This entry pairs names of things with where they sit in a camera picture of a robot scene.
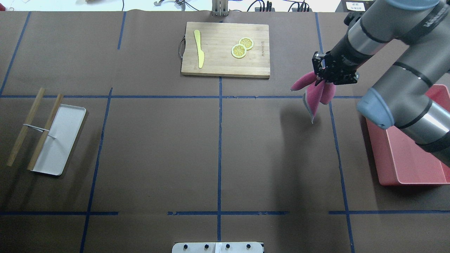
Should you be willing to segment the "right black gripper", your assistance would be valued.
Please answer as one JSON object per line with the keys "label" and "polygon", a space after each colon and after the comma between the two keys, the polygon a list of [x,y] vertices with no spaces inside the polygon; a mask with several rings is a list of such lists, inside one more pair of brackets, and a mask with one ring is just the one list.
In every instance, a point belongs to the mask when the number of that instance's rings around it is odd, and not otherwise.
{"label": "right black gripper", "polygon": [[359,73],[356,70],[345,69],[342,63],[333,59],[330,53],[319,53],[316,51],[312,57],[312,64],[316,81],[331,83],[334,85],[355,84],[359,80]]}

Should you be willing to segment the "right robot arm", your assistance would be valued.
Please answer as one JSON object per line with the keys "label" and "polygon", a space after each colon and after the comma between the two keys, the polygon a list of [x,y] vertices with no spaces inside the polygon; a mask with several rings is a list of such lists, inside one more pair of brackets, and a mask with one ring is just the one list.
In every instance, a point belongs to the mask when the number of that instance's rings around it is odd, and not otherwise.
{"label": "right robot arm", "polygon": [[394,39],[407,50],[370,88],[357,110],[381,129],[395,126],[422,150],[449,164],[449,111],[426,92],[449,73],[449,4],[446,0],[376,0],[327,53],[315,52],[319,81],[354,84],[357,69]]}

